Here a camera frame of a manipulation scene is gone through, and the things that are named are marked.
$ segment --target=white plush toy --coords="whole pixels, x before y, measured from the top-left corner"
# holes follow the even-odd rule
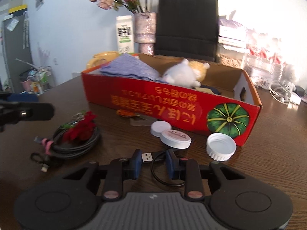
[[[162,80],[170,85],[182,87],[200,87],[193,69],[189,66],[189,61],[184,59],[179,64],[169,68],[162,77]]]

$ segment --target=refrigerator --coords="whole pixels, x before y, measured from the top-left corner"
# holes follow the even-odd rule
[[[19,22],[14,29],[10,31],[7,27],[14,18],[17,18]],[[2,51],[5,69],[12,92],[21,93],[25,89],[20,82],[19,75],[31,69],[31,66],[16,60],[16,58],[28,63],[33,63],[33,61],[29,42],[29,21],[25,18],[25,15],[16,16],[14,18],[2,22]]]

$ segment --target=vase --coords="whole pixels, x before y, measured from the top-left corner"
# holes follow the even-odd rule
[[[156,42],[156,13],[135,14],[135,42],[139,43],[139,53],[153,55]]]

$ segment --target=usb connector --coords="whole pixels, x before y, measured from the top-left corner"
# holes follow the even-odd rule
[[[161,151],[143,153],[143,154],[142,154],[143,163],[151,163],[151,162],[153,161],[153,159],[154,159],[159,153],[161,153]],[[155,162],[164,161],[164,159],[165,159],[165,154],[164,154],[164,155],[160,155],[158,158],[156,158],[156,159],[155,159]]]
[[[151,162],[153,160],[153,157],[150,152],[144,153],[142,154],[142,160],[143,160],[143,163]]]

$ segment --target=pumpkin illustration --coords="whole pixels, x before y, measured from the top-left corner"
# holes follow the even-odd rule
[[[249,114],[238,104],[218,104],[207,114],[207,127],[212,132],[219,132],[235,138],[243,134],[249,123]]]

